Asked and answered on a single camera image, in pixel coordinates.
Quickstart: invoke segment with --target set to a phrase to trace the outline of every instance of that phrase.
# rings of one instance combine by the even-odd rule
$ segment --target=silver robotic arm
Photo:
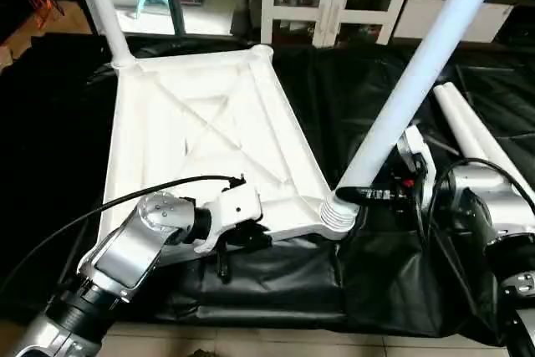
[[[247,183],[200,208],[167,192],[141,198],[123,224],[84,258],[70,289],[54,298],[9,355],[96,355],[115,321],[115,308],[135,296],[164,246],[203,240],[196,252],[206,255],[224,232],[261,216],[256,190]]]

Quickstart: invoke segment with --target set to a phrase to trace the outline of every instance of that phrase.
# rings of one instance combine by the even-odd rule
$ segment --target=black cloth
[[[245,48],[187,38],[129,38],[129,44],[138,57]],[[334,186],[412,49],[274,50],[273,67]],[[532,186],[534,59],[461,51],[440,78],[457,85]],[[3,116],[8,183],[14,189],[6,203],[13,213],[8,221],[16,222],[3,233],[4,275],[35,243],[102,197],[117,83],[105,65],[109,60],[102,38],[46,35],[0,76],[8,105]],[[439,171],[456,159],[456,142],[432,96],[414,121]],[[406,173],[393,152],[377,182]],[[342,242],[306,236],[234,252],[229,284],[217,277],[215,258],[160,268],[123,318],[430,337],[461,333],[487,344],[503,341],[496,283],[469,234],[435,231],[431,247],[422,249],[406,214],[370,208],[359,219],[362,229]],[[95,233],[95,224],[89,224],[82,236],[86,247]],[[16,277],[8,290],[14,303],[9,311],[3,307],[5,314],[30,316],[43,306],[69,253],[69,235],[52,241]],[[17,252],[6,252],[8,245],[16,245]]]

